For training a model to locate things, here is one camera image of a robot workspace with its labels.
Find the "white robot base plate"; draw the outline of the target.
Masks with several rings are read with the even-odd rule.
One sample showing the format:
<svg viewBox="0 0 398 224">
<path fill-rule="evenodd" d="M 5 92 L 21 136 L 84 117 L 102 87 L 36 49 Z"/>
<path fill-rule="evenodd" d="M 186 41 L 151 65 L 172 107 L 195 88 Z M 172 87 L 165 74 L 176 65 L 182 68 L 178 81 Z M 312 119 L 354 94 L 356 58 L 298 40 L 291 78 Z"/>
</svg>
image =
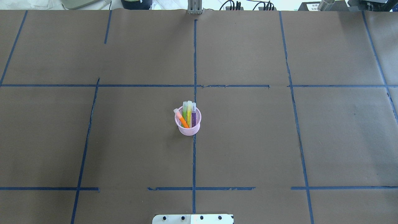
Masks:
<svg viewBox="0 0 398 224">
<path fill-rule="evenodd" d="M 234 224 L 232 214 L 159 214 L 153 224 Z"/>
</svg>

